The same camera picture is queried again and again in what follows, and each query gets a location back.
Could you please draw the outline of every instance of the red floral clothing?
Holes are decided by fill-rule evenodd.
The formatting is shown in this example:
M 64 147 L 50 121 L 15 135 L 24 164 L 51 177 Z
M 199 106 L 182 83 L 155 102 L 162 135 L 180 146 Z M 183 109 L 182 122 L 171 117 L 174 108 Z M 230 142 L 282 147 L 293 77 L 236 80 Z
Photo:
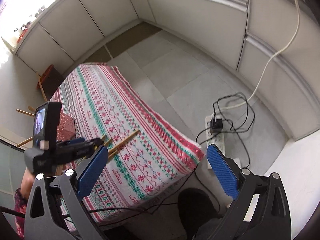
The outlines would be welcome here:
M 14 194 L 14 199 L 15 199 L 14 210 L 25 214 L 28 201 L 21 195 L 20 188 L 16 190 L 16 193 Z M 17 227 L 17 234 L 18 236 L 20 236 L 22 240 L 24 240 L 24 218 L 16 217 L 15 222 Z

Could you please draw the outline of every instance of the black shoe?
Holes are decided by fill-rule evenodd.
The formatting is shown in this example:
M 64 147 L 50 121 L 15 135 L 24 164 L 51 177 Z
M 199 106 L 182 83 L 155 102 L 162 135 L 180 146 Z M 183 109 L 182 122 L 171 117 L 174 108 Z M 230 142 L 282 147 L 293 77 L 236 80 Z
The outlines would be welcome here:
M 178 209 L 188 240 L 192 239 L 200 226 L 218 217 L 209 196 L 198 188 L 187 188 L 180 192 Z

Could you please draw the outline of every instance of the patterned blanket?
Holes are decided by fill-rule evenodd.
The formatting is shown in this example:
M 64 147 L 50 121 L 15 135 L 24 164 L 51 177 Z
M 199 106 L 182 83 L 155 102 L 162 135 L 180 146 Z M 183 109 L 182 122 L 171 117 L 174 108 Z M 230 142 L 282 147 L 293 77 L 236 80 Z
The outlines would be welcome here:
M 133 131 L 141 131 L 105 166 L 91 194 L 83 199 L 88 210 L 137 207 L 191 173 L 204 157 L 197 143 L 140 99 L 117 67 L 79 65 L 51 101 L 62 102 L 62 111 L 74 118 L 77 138 L 112 137 L 109 149 Z M 67 168 L 76 168 L 78 163 L 69 163 Z M 126 212 L 103 211 L 92 216 L 97 223 L 110 224 Z M 76 230 L 73 223 L 68 226 Z

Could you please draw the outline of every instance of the pink basket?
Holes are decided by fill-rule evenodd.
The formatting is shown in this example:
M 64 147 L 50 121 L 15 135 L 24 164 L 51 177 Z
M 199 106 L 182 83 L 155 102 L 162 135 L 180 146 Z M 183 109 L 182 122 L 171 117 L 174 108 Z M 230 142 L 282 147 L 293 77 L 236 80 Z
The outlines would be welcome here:
M 67 141 L 76 135 L 75 121 L 74 119 L 61 112 L 60 123 L 57 127 L 57 141 Z

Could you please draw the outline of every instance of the cord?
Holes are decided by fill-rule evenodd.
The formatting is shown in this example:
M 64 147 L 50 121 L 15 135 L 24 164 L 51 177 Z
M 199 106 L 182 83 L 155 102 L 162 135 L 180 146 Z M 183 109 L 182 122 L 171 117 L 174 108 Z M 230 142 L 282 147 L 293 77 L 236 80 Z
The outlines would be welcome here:
M 234 127 L 234 123 L 233 123 L 233 121 L 232 121 L 231 119 L 227 119 L 227 118 L 224 116 L 224 114 L 222 113 L 221 108 L 220 108 L 220 106 L 219 106 L 219 102 L 220 102 L 221 100 L 227 99 L 227 98 L 232 98 L 232 97 L 241 98 L 241 99 L 244 100 L 244 103 L 246 104 L 246 117 L 245 117 L 245 120 L 244 120 L 244 122 L 243 122 L 239 127 L 237 127 L 237 128 Z M 213 139 L 214 137 L 217 137 L 220 133 L 235 133 L 235 134 L 237 134 L 237 136 L 238 136 L 238 138 L 239 138 L 241 144 L 243 145 L 244 150 L 245 150 L 245 152 L 246 152 L 246 154 L 247 154 L 248 164 L 247 164 L 247 166 L 245 166 L 245 168 L 248 168 L 248 167 L 250 166 L 250 163 L 251 163 L 250 155 L 249 155 L 248 149 L 247 149 L 247 147 L 245 146 L 245 144 L 244 144 L 242 138 L 240 137 L 239 133 L 245 133 L 245 132 L 247 132 L 247 131 L 252 127 L 252 124 L 254 123 L 255 117 L 256 117 L 253 107 L 248 103 L 248 100 L 247 100 L 246 96 L 245 96 L 243 93 L 241 93 L 241 92 L 238 92 L 238 93 L 236 93 L 236 94 L 232 94 L 232 95 L 227 95 L 227 96 L 221 97 L 221 98 L 219 98 L 217 101 L 215 101 L 215 102 L 212 104 L 212 107 L 213 107 L 213 116 L 214 116 L 215 120 L 217 120 L 216 108 L 215 108 L 215 106 L 214 106 L 215 104 L 217 105 L 218 111 L 220 112 L 220 114 L 221 114 L 221 116 L 222 116 L 222 118 L 223 118 L 222 121 L 228 122 L 228 124 L 229 124 L 231 127 L 230 127 L 230 129 L 229 129 L 228 131 L 220 131 L 220 132 L 216 133 L 215 135 L 213 135 L 211 138 L 209 138 L 209 139 L 207 139 L 207 140 L 205 140 L 205 141 L 203 141 L 203 142 L 201 142 L 201 143 L 199 143 L 199 144 L 201 145 L 201 144 L 203 144 L 203 143 L 205 143 L 205 142 L 207 142 L 207 141 L 210 141 L 210 140 Z M 251 121 L 251 123 L 250 123 L 250 125 L 248 126 L 247 129 L 238 131 L 239 129 L 241 129 L 241 128 L 245 125 L 245 123 L 246 123 L 247 120 L 248 120 L 248 113 L 249 113 L 248 110 L 249 110 L 249 108 L 250 108 L 250 110 L 251 110 L 252 113 L 253 113 L 253 119 L 252 119 L 252 121 Z M 202 130 L 202 131 L 197 135 L 197 137 L 196 137 L 196 142 L 197 142 L 197 139 L 199 138 L 199 135 L 200 135 L 202 132 L 204 132 L 205 130 L 208 130 L 208 129 L 210 129 L 210 127 Z
M 252 95 L 248 98 L 248 101 L 249 101 L 249 100 L 255 95 L 255 93 L 257 92 L 258 87 L 259 87 L 259 85 L 260 85 L 260 82 L 261 82 L 261 80 L 262 80 L 262 77 L 263 77 L 263 75 L 264 75 L 264 73 L 265 73 L 265 71 L 266 71 L 266 69 L 267 69 L 267 66 L 268 66 L 269 63 L 271 62 L 271 60 L 273 60 L 276 56 L 278 56 L 279 54 L 283 53 L 286 49 L 288 49 L 289 46 L 292 44 L 292 42 L 294 41 L 294 39 L 295 39 L 296 36 L 297 36 L 298 30 L 299 30 L 299 27 L 300 27 L 300 7 L 299 7 L 298 0 L 294 0 L 294 3 L 295 3 L 295 6 L 296 6 L 297 15 L 298 15 L 298 24 L 297 24 L 296 31 L 295 31 L 294 35 L 292 36 L 291 40 L 289 41 L 289 43 L 288 43 L 285 47 L 283 47 L 281 50 L 279 50 L 279 51 L 277 51 L 275 54 L 273 54 L 273 55 L 271 56 L 271 58 L 268 60 L 266 66 L 265 66 L 264 69 L 263 69 L 263 72 L 262 72 L 262 74 L 261 74 L 261 77 L 260 77 L 260 79 L 259 79 L 259 82 L 258 82 L 256 88 L 254 89 Z M 234 106 L 226 106 L 226 107 L 221 108 L 221 110 L 233 109 L 233 108 L 236 108 L 236 107 L 239 107 L 239 106 L 243 106 L 244 104 L 245 104 L 245 102 L 242 102 L 242 103 L 237 104 L 237 105 L 234 105 Z
M 6 208 L 6 207 L 3 207 L 3 206 L 0 206 L 0 211 L 2 211 L 3 213 L 7 213 L 7 214 L 14 215 L 16 217 L 21 217 L 21 218 L 25 218 L 25 216 L 26 216 L 23 213 L 17 212 L 15 210 L 12 210 L 10 208 Z
M 171 193 L 170 195 L 168 195 L 167 197 L 165 197 L 165 198 L 161 201 L 160 204 L 153 205 L 153 206 L 151 206 L 151 207 L 149 207 L 149 208 L 144 209 L 143 211 L 138 210 L 138 209 L 133 209 L 133 208 L 103 208 L 103 209 L 90 210 L 89 213 L 101 212 L 101 211 L 108 211 L 108 210 L 131 210 L 131 211 L 137 211 L 137 212 L 139 212 L 138 214 L 132 215 L 132 216 L 130 216 L 130 217 L 127 217 L 127 218 L 125 218 L 125 219 L 119 220 L 119 221 L 117 221 L 117 222 L 113 222 L 113 223 L 109 223 L 109 224 L 104 224 L 104 225 L 101 225 L 101 226 L 109 226 L 109 225 L 113 225 L 113 224 L 120 223 L 120 222 L 125 221 L 125 220 L 127 220 L 127 219 L 130 219 L 130 218 L 133 218 L 133 217 L 135 217 L 135 216 L 138 216 L 138 215 L 140 215 L 140 214 L 142 214 L 142 213 L 144 213 L 144 212 L 147 212 L 147 211 L 148 211 L 149 209 L 151 209 L 151 208 L 157 207 L 157 208 L 156 208 L 155 210 L 153 210 L 152 212 L 147 212 L 148 214 L 153 215 L 153 214 L 160 208 L 160 206 L 167 206 L 167 205 L 175 205 L 175 204 L 177 204 L 177 203 L 164 204 L 163 202 L 164 202 L 166 199 L 168 199 L 169 197 L 171 197 L 171 196 L 173 196 L 174 194 L 176 194 L 176 193 L 185 185 L 185 183 L 188 181 L 188 179 L 191 177 L 191 175 L 192 175 L 193 173 L 195 173 L 196 168 L 198 167 L 198 165 L 197 165 L 197 166 L 195 167 L 195 169 L 191 172 L 191 174 L 187 177 L 187 179 L 183 182 L 183 184 L 179 187 L 179 189 L 177 189 L 175 192 L 173 192 L 173 193 Z M 220 211 L 220 203 L 219 203 L 217 197 L 216 197 L 212 192 L 210 192 L 210 193 L 211 193 L 211 194 L 214 196 L 214 198 L 217 200 L 218 205 L 219 205 L 219 211 Z M 73 223 L 71 220 L 67 219 L 68 217 L 70 217 L 69 214 L 63 215 L 62 217 L 63 217 L 65 220 L 67 220 L 68 222 Z

